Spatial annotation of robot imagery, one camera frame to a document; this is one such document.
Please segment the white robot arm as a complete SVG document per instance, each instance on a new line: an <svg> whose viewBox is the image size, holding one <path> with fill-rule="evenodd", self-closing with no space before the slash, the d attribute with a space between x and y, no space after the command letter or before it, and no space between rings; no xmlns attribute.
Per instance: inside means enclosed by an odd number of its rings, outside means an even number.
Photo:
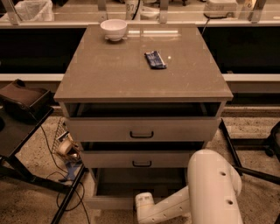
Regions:
<svg viewBox="0 0 280 224"><path fill-rule="evenodd" d="M139 224L158 224L190 214L192 224L243 224L237 197L242 180L218 152L198 150L187 167L186 187L158 203L149 192L135 197Z"/></svg>

